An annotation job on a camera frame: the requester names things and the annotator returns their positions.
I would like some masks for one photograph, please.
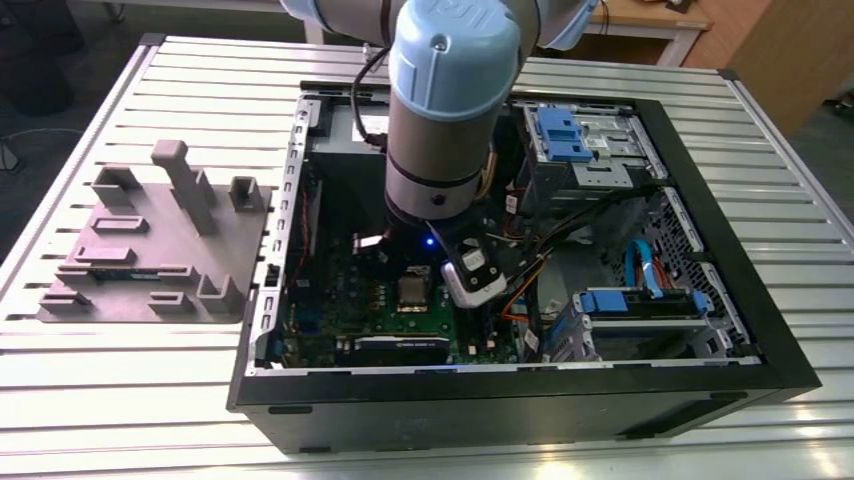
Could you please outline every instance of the blue cable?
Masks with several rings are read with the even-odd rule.
[[[656,267],[653,266],[653,250],[646,240],[636,239],[629,244],[626,249],[626,286],[637,287],[638,281],[636,279],[636,251],[641,252],[641,266],[644,268],[644,280],[646,281],[646,288],[653,292],[653,298],[662,298],[665,293],[658,286],[656,280]]]

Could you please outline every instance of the slotted aluminum profile table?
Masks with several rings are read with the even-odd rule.
[[[672,440],[286,457],[225,408],[241,325],[35,319],[97,203],[89,182],[102,165],[166,182],[149,155],[158,139],[179,138],[211,183],[252,175],[277,185],[301,81],[349,82],[362,59],[349,47],[145,38],[0,268],[0,474],[720,479],[727,467],[731,478],[854,475],[852,225],[741,83],[715,71],[533,59],[517,90],[665,105],[825,385],[787,404]],[[382,68],[369,78],[386,76]]]

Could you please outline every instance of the wooden cabinet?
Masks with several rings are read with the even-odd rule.
[[[854,1],[699,0],[715,21],[684,66],[732,68],[787,135],[854,71]]]

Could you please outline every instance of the black wire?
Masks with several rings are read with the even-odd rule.
[[[525,291],[525,308],[529,312],[529,329],[540,340],[540,348],[534,352],[533,360],[526,359],[526,362],[533,361],[538,363],[542,359],[542,351],[546,347],[544,341],[544,318],[540,314],[540,278],[536,278]]]
[[[605,35],[608,35],[612,28],[612,8],[608,0],[602,0],[602,8],[605,9]]]
[[[360,135],[362,135],[365,143],[384,149],[386,148],[386,138],[389,137],[389,135],[376,135],[373,133],[369,133],[368,129],[365,128],[365,123],[362,122],[362,113],[360,113],[360,102],[357,101],[357,98],[360,96],[360,86],[362,85],[362,80],[365,80],[366,75],[369,74],[377,63],[386,57],[386,55],[389,55],[390,51],[392,48],[386,47],[380,52],[377,52],[377,55],[374,55],[374,57],[369,60],[369,62],[362,67],[362,70],[357,74],[357,78],[354,79],[353,86],[350,88],[350,106],[353,108],[353,116],[357,123],[357,130],[360,130]]]
[[[556,226],[552,228],[549,233],[544,236],[537,245],[537,253],[542,253],[546,249],[549,249],[554,243],[554,240],[558,239],[561,241],[570,235],[574,231],[584,228],[594,218],[601,215],[612,206],[618,203],[632,200],[633,198],[641,198],[650,196],[660,190],[658,185],[645,185],[644,187],[633,188],[632,190],[624,190],[612,192],[602,199],[600,199],[593,205],[588,208],[577,212],[574,215],[570,215],[564,220],[561,220]]]

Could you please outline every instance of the green circuit board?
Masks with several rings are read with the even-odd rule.
[[[286,340],[293,352],[292,366],[336,367],[341,339],[366,336],[446,338],[448,363],[514,363],[517,348],[510,335],[497,337],[480,348],[460,342],[461,315],[449,290],[433,270],[428,302],[402,305],[398,282],[369,279],[348,247],[336,248],[326,258],[324,299],[314,305],[290,305]]]

